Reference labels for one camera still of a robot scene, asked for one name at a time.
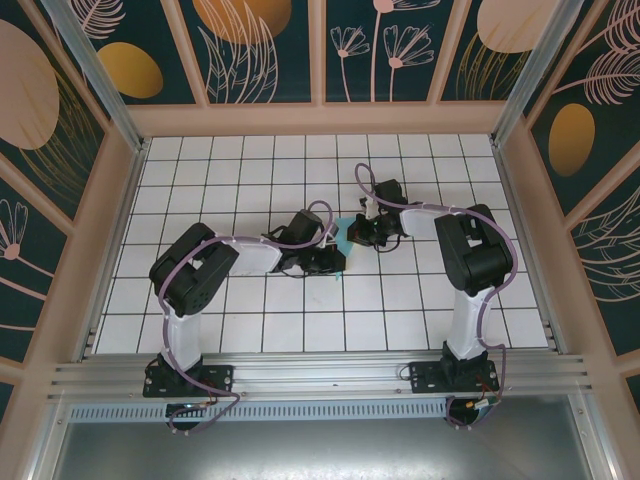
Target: white tile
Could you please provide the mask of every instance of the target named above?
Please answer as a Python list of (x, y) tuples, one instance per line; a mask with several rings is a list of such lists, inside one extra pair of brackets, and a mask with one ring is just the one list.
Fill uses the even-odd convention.
[(304, 350), (306, 352), (344, 351), (344, 316), (342, 313), (306, 313), (304, 322)]
[(185, 160), (178, 162), (174, 185), (204, 185), (207, 183), (208, 161)]
[[(395, 238), (389, 239), (387, 246), (382, 250), (388, 250), (395, 245)], [(380, 271), (383, 275), (385, 273), (417, 273), (413, 242), (400, 242), (400, 246), (393, 252), (380, 254)]]
[(274, 160), (273, 183), (304, 183), (304, 158)]
[[(373, 170), (373, 174), (376, 177), (376, 183), (382, 183), (386, 180), (394, 179), (400, 182), (400, 184), (404, 184), (404, 173), (402, 171), (402, 162), (400, 161), (400, 157), (372, 157), (370, 164), (371, 170)], [(366, 172), (363, 171), (362, 175), (367, 178)]]
[(301, 352), (302, 313), (277, 313), (264, 316), (263, 351)]
[(354, 183), (340, 184), (340, 210), (353, 212), (361, 210), (360, 199), (365, 193), (359, 185)]
[(177, 160), (182, 137), (156, 137), (151, 141), (147, 160)]
[(425, 310), (453, 310), (455, 289), (446, 275), (420, 275), (420, 286)]
[(233, 235), (234, 217), (233, 213), (206, 213), (202, 215), (200, 221), (217, 235), (228, 236)]
[(487, 325), (487, 329), (485, 330), (484, 341), (487, 345), (504, 345), (507, 348), (511, 347), (509, 343), (509, 336), (507, 335), (507, 329), (504, 324), (504, 317), (502, 315), (502, 310), (499, 308), (492, 308), (491, 314), (489, 315), (489, 324)]
[(420, 273), (445, 273), (439, 242), (416, 242), (415, 245)]
[(369, 155), (372, 157), (398, 157), (400, 147), (397, 135), (367, 135)]
[(200, 213), (204, 187), (173, 187), (169, 213)]
[(345, 275), (380, 273), (378, 252), (371, 247), (353, 245), (351, 253), (347, 257), (347, 269), (344, 273)]
[(338, 164), (335, 158), (308, 158), (307, 183), (337, 183)]
[(211, 148), (211, 158), (240, 159), (243, 140), (243, 137), (215, 137)]
[(400, 140), (400, 153), (403, 157), (430, 157), (431, 145), (429, 135), (412, 134), (398, 135)]
[(218, 353), (224, 315), (202, 315), (200, 324), (200, 348), (202, 353)]
[(273, 162), (269, 160), (242, 160), (240, 168), (240, 183), (246, 184), (271, 184)]
[(344, 317), (348, 352), (387, 349), (382, 312), (347, 312)]
[(171, 187), (140, 187), (133, 213), (165, 213)]
[(407, 183), (436, 182), (433, 159), (429, 157), (402, 158), (404, 178)]
[(218, 288), (218, 291), (214, 295), (213, 300), (211, 300), (209, 305), (204, 307), (204, 310), (202, 310), (202, 313), (222, 313), (222, 312), (224, 312), (224, 304), (225, 304), (225, 299), (227, 297), (227, 282), (228, 282), (228, 280), (225, 279), (220, 284), (220, 288)]
[(382, 310), (380, 277), (377, 275), (348, 275), (344, 277), (344, 309)]
[(429, 335), (429, 348), (440, 350), (453, 324), (453, 310), (426, 311), (424, 315)]
[(385, 310), (422, 310), (417, 275), (383, 275)]
[(180, 160), (209, 160), (212, 137), (185, 137), (180, 148)]
[[(369, 165), (369, 158), (338, 158), (338, 180), (340, 183), (356, 183), (356, 165), (359, 163)], [(361, 169), (358, 173), (362, 181), (368, 184), (369, 174), (364, 169)]]
[(237, 185), (240, 181), (240, 160), (211, 160), (207, 185)]
[(406, 195), (409, 203), (422, 202), (442, 205), (437, 183), (408, 183)]
[(488, 135), (460, 135), (465, 157), (493, 157)]
[(540, 312), (536, 309), (504, 310), (513, 348), (548, 347)]
[(262, 314), (224, 316), (222, 353), (258, 353), (261, 344)]
[(490, 209), (509, 208), (500, 183), (474, 183), (473, 193), (478, 203), (484, 203)]
[(262, 312), (264, 309), (264, 277), (229, 277), (226, 312)]
[[(338, 185), (336, 184), (317, 184), (317, 185), (307, 185), (306, 186), (306, 195), (307, 195), (307, 206), (313, 202), (314, 200), (324, 200), (329, 205), (334, 212), (337, 212), (338, 209)], [(318, 215), (320, 218), (325, 219), (326, 215), (324, 214), (324, 209), (322, 207), (318, 207), (317, 210), (314, 210), (314, 213)]]
[(270, 276), (267, 278), (266, 312), (302, 312), (304, 303), (302, 279)]
[(244, 137), (242, 158), (273, 158), (273, 137)]
[(278, 135), (275, 158), (304, 158), (304, 135)]
[(304, 280), (305, 312), (342, 311), (342, 280), (333, 275)]
[(439, 183), (438, 186), (440, 187), (443, 205), (471, 207), (476, 203), (470, 183)]
[(162, 339), (162, 315), (145, 315), (138, 353), (160, 353), (164, 347)]
[(159, 243), (164, 215), (132, 215), (126, 243)]
[(241, 185), (238, 189), (238, 212), (268, 212), (270, 185)]
[(167, 215), (162, 232), (162, 243), (175, 243), (191, 225), (198, 223), (200, 215), (197, 213), (183, 213)]
[(439, 182), (468, 182), (467, 164), (462, 157), (438, 157), (434, 159)]
[(140, 185), (145, 187), (172, 185), (177, 162), (147, 162)]
[(136, 353), (143, 315), (107, 315), (97, 353)]
[(335, 158), (335, 135), (307, 135), (307, 158)]
[(434, 157), (459, 157), (462, 155), (457, 135), (429, 135)]
[(426, 350), (427, 332), (422, 312), (387, 312), (389, 350)]
[(240, 236), (259, 237), (269, 232), (268, 213), (237, 213), (233, 234)]
[(272, 189), (272, 212), (297, 212), (305, 207), (304, 185), (274, 185)]
[(493, 157), (466, 157), (472, 182), (499, 182), (500, 174)]
[(510, 239), (514, 240), (518, 238), (516, 234), (516, 227), (513, 225), (513, 220), (511, 219), (511, 214), (508, 210), (492, 210), (491, 214), (498, 226), (502, 227)]
[(519, 273), (516, 278), (499, 293), (503, 308), (536, 307), (531, 281), (526, 273)]
[(113, 283), (107, 313), (144, 313), (151, 282), (148, 278), (118, 278)]
[(339, 157), (368, 157), (366, 135), (338, 135)]
[(516, 249), (516, 255), (518, 256), (518, 272), (526, 272), (527, 265), (524, 261), (524, 255), (522, 254), (522, 248), (520, 248), (520, 242), (514, 240), (513, 246)]
[(125, 245), (117, 276), (148, 278), (157, 253), (157, 245)]

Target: yellow oval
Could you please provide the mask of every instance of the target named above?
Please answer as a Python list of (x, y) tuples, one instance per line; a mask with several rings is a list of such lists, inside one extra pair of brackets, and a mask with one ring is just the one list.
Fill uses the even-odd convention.
[(0, 138), (33, 150), (49, 141), (58, 124), (56, 72), (29, 35), (0, 20)]
[(114, 42), (102, 47), (98, 58), (120, 93), (133, 98), (150, 98), (162, 90), (160, 67), (141, 48)]
[(478, 36), (494, 52), (532, 50), (558, 0), (484, 0), (478, 10)]
[(549, 161), (558, 175), (569, 177), (589, 158), (596, 136), (591, 112), (577, 103), (558, 112), (549, 134)]
[(291, 18), (291, 0), (193, 0), (198, 16), (217, 37), (246, 45), (257, 43), (258, 38), (250, 34), (245, 3), (256, 22), (261, 18), (267, 24), (272, 37), (287, 28)]

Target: cable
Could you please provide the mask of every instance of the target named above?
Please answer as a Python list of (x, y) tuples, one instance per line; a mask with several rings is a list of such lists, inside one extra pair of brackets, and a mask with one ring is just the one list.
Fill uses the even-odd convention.
[(395, 246), (391, 247), (389, 250), (380, 250), (379, 245), (374, 245), (373, 249), (378, 253), (391, 253), (396, 250), (400, 246), (400, 235), (398, 235), (398, 240), (396, 241)]
[[(500, 228), (500, 226), (496, 222), (482, 215), (481, 213), (474, 212), (473, 210), (469, 210), (466, 208), (453, 207), (453, 206), (445, 207), (443, 205), (435, 205), (435, 204), (429, 204), (429, 203), (403, 205), (403, 204), (393, 203), (393, 202), (388, 202), (386, 200), (383, 200), (382, 198), (378, 197), (375, 194), (373, 187), (371, 190), (367, 190), (367, 187), (365, 186), (364, 182), (360, 179), (360, 175), (358, 174), (358, 170), (360, 168), (364, 168), (369, 172), (369, 176), (371, 178), (371, 185), (375, 185), (376, 183), (375, 175), (373, 174), (373, 170), (371, 170), (371, 167), (369, 167), (369, 165), (367, 165), (366, 163), (358, 163), (355, 169), (356, 182), (358, 183), (358, 186), (362, 189), (362, 191), (368, 197), (372, 198), (373, 200), (375, 200), (381, 205), (386, 205), (388, 207), (393, 207), (393, 208), (399, 208), (402, 210), (431, 210), (435, 212), (444, 212), (444, 213), (462, 213), (462, 214), (477, 218), (481, 222), (486, 223), (491, 228), (493, 228), (496, 232), (498, 232), (498, 234), (504, 239), (505, 244), (509, 249), (509, 253), (511, 254), (511, 258), (513, 259), (511, 272), (509, 273), (509, 277), (504, 281), (502, 285), (498, 286), (493, 291), (489, 292), (489, 294), (486, 296), (486, 298), (482, 302), (482, 305), (480, 306), (480, 311), (478, 312), (478, 322), (476, 324), (476, 337), (478, 338), (478, 343), (482, 345), (484, 348), (486, 348), (487, 350), (497, 350), (497, 349), (502, 350), (502, 372), (500, 374), (500, 388), (498, 390), (498, 400), (501, 400), (502, 394), (504, 392), (504, 380), (507, 373), (507, 347), (505, 346), (504, 343), (501, 343), (499, 345), (487, 345), (484, 339), (482, 338), (482, 322), (484, 319), (484, 312), (487, 310), (490, 300), (493, 297), (495, 297), (500, 291), (504, 290), (511, 282), (513, 282), (516, 276), (516, 273), (518, 272), (518, 254), (516, 253), (516, 249), (515, 249), (515, 246), (513, 245), (513, 242), (511, 241), (509, 236), (505, 233), (505, 231), (502, 228)], [(454, 398), (455, 397), (449, 397), (447, 399), (445, 419), (447, 423), (449, 423), (449, 425), (453, 427), (467, 426), (462, 422), (456, 420), (455, 418), (451, 417), (449, 413), (451, 410), (451, 404), (453, 403)], [(487, 413), (487, 415), (482, 417), (480, 420), (474, 422), (474, 424), (480, 424), (481, 422), (483, 422), (489, 416), (489, 413)]]
[[(270, 245), (270, 246), (278, 248), (278, 249), (286, 248), (286, 249), (289, 249), (289, 250), (298, 250), (298, 249), (302, 249), (302, 248), (307, 248), (307, 247), (310, 247), (312, 245), (315, 245), (315, 244), (321, 242), (322, 239), (331, 231), (331, 228), (333, 227), (333, 217), (334, 217), (334, 215), (333, 215), (333, 210), (331, 209), (331, 205), (329, 205), (324, 200), (314, 200), (313, 202), (311, 202), (309, 204), (308, 209), (311, 210), (315, 205), (323, 205), (324, 207), (326, 207), (326, 209), (327, 209), (327, 211), (329, 213), (329, 220), (327, 222), (326, 228), (324, 228), (316, 238), (313, 238), (308, 242), (301, 243), (301, 244), (298, 244), (298, 245), (286, 245), (286, 244), (273, 242), (271, 240), (267, 240), (266, 238), (255, 238), (255, 237), (215, 237), (215, 238), (212, 238), (212, 239), (207, 240), (205, 242), (202, 242), (200, 245), (195, 247), (191, 252), (189, 252), (189, 254), (186, 255), (182, 260), (180, 260), (178, 262), (178, 264), (173, 268), (173, 270), (171, 270), (169, 275), (167, 275), (167, 278), (165, 279), (165, 281), (162, 283), (162, 286), (160, 287), (160, 291), (158, 292), (158, 303), (160, 304), (160, 308), (162, 308), (162, 311), (164, 312), (164, 322), (162, 324), (162, 340), (163, 340), (163, 344), (164, 344), (164, 351), (167, 354), (167, 357), (169, 357), (169, 362), (171, 363), (171, 367), (176, 372), (178, 372), (178, 374), (183, 379), (185, 379), (187, 382), (189, 382), (190, 384), (198, 387), (201, 390), (204, 390), (207, 393), (211, 393), (213, 395), (220, 396), (220, 397), (233, 397), (234, 398), (234, 400), (229, 405), (227, 405), (220, 412), (218, 412), (211, 420), (208, 420), (207, 422), (199, 423), (198, 425), (193, 427), (191, 430), (186, 430), (184, 432), (184, 434), (186, 436), (188, 436), (190, 433), (201, 432), (204, 429), (206, 429), (207, 427), (211, 426), (213, 423), (215, 423), (220, 417), (222, 417), (224, 414), (226, 414), (229, 410), (231, 410), (233, 407), (235, 407), (238, 404), (238, 402), (240, 401), (240, 395), (238, 395), (237, 393), (234, 393), (234, 392), (228, 392), (226, 390), (220, 390), (220, 389), (217, 389), (217, 388), (209, 387), (209, 386), (205, 385), (204, 383), (199, 382), (199, 381), (191, 378), (184, 370), (182, 370), (182, 368), (178, 364), (178, 361), (176, 360), (176, 357), (173, 355), (173, 351), (171, 350), (171, 345), (169, 344), (169, 317), (171, 315), (171, 309), (170, 309), (169, 305), (164, 301), (164, 297), (165, 297), (165, 295), (167, 293), (167, 289), (169, 288), (169, 285), (171, 284), (173, 279), (176, 277), (178, 272), (187, 263), (189, 263), (189, 261), (191, 261), (192, 258), (194, 258), (198, 253), (200, 253), (205, 248), (210, 247), (211, 245), (216, 244), (218, 242), (226, 242), (226, 243), (231, 243), (231, 244), (233, 244), (235, 242), (238, 242), (238, 241), (246, 242), (246, 243), (258, 243), (258, 244), (261, 243), (261, 244), (265, 244), (265, 245)], [(172, 432), (174, 434), (178, 432), (178, 429), (173, 424), (173, 420), (176, 418), (177, 415), (179, 415), (181, 413), (188, 412), (188, 411), (205, 410), (206, 408), (207, 408), (206, 406), (204, 406), (204, 407), (199, 406), (199, 407), (191, 407), (191, 408), (181, 409), (181, 410), (178, 410), (177, 412), (174, 412), (174, 414), (171, 415), (171, 417), (169, 418), (169, 427), (171, 428)]]

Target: white grid mat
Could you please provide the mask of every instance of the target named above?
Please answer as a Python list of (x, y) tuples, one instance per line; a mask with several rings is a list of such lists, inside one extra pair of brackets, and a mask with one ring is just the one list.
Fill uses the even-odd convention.
[[(328, 201), (340, 216), (355, 216), (363, 196), (353, 173), (358, 162), (368, 163), (377, 181), (400, 181), (410, 202), (485, 203), (517, 238), (485, 135), (155, 138), (94, 352), (160, 350), (161, 310), (147, 275), (193, 223), (202, 221), (222, 234), (257, 236), (288, 224), (316, 199)], [(403, 240), (388, 255), (355, 245), (337, 279), (229, 278), (204, 311), (203, 352), (440, 349), (454, 290), (435, 240)], [(494, 301), (486, 340), (546, 348), (520, 254), (519, 259), (521, 273)]]

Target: dark teal panel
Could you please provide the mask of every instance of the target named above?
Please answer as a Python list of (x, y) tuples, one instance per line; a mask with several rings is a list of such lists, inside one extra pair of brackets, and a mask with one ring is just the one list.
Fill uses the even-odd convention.
[(473, 0), (469, 8), (443, 101), (506, 100), (531, 53), (497, 53), (484, 47), (477, 37), (481, 4), (482, 0)]
[(616, 354), (640, 348), (640, 169), (571, 232)]
[[(389, 64), (391, 57), (413, 60), (418, 65), (402, 66), (395, 69), (393, 79), (393, 101), (425, 101), (429, 94), (433, 72), (438, 62), (442, 39), (451, 14), (450, 1), (429, 7), (433, 2), (419, 0), (411, 2), (425, 8), (417, 10), (401, 10), (380, 15), (380, 25), (377, 36), (377, 52), (375, 59), (375, 99), (377, 102), (388, 102), (391, 98), (391, 73)], [(373, 45), (377, 10), (370, 0), (328, 0), (327, 2), (327, 31), (326, 31), (326, 61), (327, 61), (327, 101), (346, 102), (347, 94), (352, 102), (371, 101), (371, 63), (373, 61)], [(339, 47), (356, 53), (341, 61), (336, 46), (332, 40), (336, 34), (341, 35), (342, 42), (337, 40)], [(350, 43), (352, 35), (347, 28), (361, 28), (362, 35), (357, 35)], [(427, 29), (427, 36), (420, 38), (420, 31)], [(403, 33), (404, 41), (400, 42)]]
[(633, 377), (627, 377), (627, 385), (629, 391), (633, 397), (633, 401), (636, 404), (638, 413), (640, 413), (640, 375), (634, 375)]
[(582, 4), (582, 7), (580, 8), (580, 13), (576, 17), (575, 22), (573, 22), (573, 26), (571, 27), (571, 30), (569, 30), (569, 33), (565, 37), (564, 41), (562, 42), (562, 45), (560, 46), (560, 49), (558, 50), (558, 53), (556, 54), (556, 56), (554, 57), (553, 61), (549, 65), (549, 68), (547, 69), (547, 71), (544, 73), (544, 75), (540, 79), (540, 82), (538, 82), (538, 86), (536, 87), (535, 91), (533, 92), (533, 95), (531, 95), (531, 98), (529, 99), (529, 102), (524, 107), (524, 115), (525, 115), (525, 117), (529, 116), (529, 112), (531, 111), (533, 106), (538, 101), (538, 98), (540, 97), (540, 94), (542, 93), (542, 90), (544, 90), (544, 88), (546, 87), (546, 83), (545, 82), (546, 82), (547, 78), (549, 76), (551, 76), (551, 72), (555, 71), (556, 67), (558, 66), (558, 63), (560, 63), (560, 60), (562, 60), (564, 52), (567, 50), (567, 47), (569, 46), (569, 44), (573, 40), (573, 37), (575, 36), (576, 32), (580, 28), (580, 25), (582, 24), (582, 21), (584, 20), (584, 17), (587, 15), (587, 13), (589, 12), (589, 9), (591, 8), (592, 5), (593, 5), (593, 0), (584, 0), (584, 3)]
[[(309, 66), (309, 11), (307, 0), (291, 0), (291, 17), (285, 29), (276, 35), (273, 39), (275, 52), (277, 55), (278, 71), (277, 84), (275, 92), (273, 92), (273, 103), (309, 103), (311, 101), (311, 78)], [(209, 49), (199, 28), (202, 28), (209, 39), (215, 40), (215, 35), (202, 22), (196, 12), (192, 0), (181, 0), (180, 7), (187, 24), (189, 37), (193, 45), (193, 50), (200, 67), (202, 81), (206, 85), (209, 76)], [(225, 17), (224, 12), (218, 12), (219, 15)], [(220, 57), (227, 67), (231, 66), (230, 59), (232, 55), (232, 45), (223, 40), (219, 40)], [(246, 47), (240, 48), (239, 57), (246, 54)], [(267, 103), (272, 96), (272, 89), (262, 89), (255, 75), (257, 68), (252, 61), (248, 65), (246, 61), (239, 62), (235, 66), (236, 79), (244, 79), (247, 75), (249, 78), (256, 80), (255, 83), (249, 85), (247, 89), (243, 88), (245, 82), (229, 82), (233, 84), (233, 88), (229, 90), (229, 95), (220, 94), (220, 98), (210, 91), (207, 91), (209, 101), (211, 103), (235, 103), (239, 98), (243, 100), (241, 103)], [(267, 82), (274, 80), (273, 71), (266, 77)], [(222, 78), (220, 75), (213, 75), (212, 78)]]
[(0, 138), (0, 153), (73, 219), (104, 131), (16, 0), (2, 3), (0, 19), (22, 30), (44, 51), (58, 74), (58, 91), (64, 100), (56, 129), (43, 147), (21, 150)]
[(44, 305), (37, 297), (49, 292), (67, 237), (2, 180), (0, 223), (0, 356), (22, 362)]
[(13, 392), (13, 385), (0, 382), (0, 425), (4, 418), (4, 412), (7, 411), (7, 407), (9, 406), (11, 392)]
[[(595, 41), (579, 52), (573, 59), (562, 80), (560, 80), (556, 93), (551, 96), (531, 129), (556, 196), (565, 214), (569, 213), (640, 140), (640, 122), (637, 120), (638, 110), (640, 109), (640, 88), (634, 88), (633, 86), (633, 83), (637, 84), (637, 81), (632, 80), (629, 82), (629, 85), (631, 85), (631, 88), (627, 91), (629, 96), (624, 98), (615, 97), (615, 101), (620, 103), (618, 105), (607, 105), (599, 97), (592, 98), (590, 101), (585, 93), (584, 80), (587, 78), (592, 65), (602, 55), (610, 55), (612, 52), (605, 40), (605, 36), (601, 35), (601, 33), (607, 26), (612, 8), (617, 3), (609, 2), (604, 12), (600, 15), (586, 43), (592, 38)], [(632, 26), (636, 30), (640, 28), (637, 17), (633, 18)], [(630, 50), (627, 53), (635, 56), (636, 70), (638, 68), (638, 54), (640, 53), (638, 51), (639, 47), (640, 42), (638, 42), (635, 50)], [(595, 123), (595, 140), (582, 168), (571, 176), (561, 176), (551, 166), (549, 135), (558, 113), (572, 103), (582, 105), (590, 112)]]

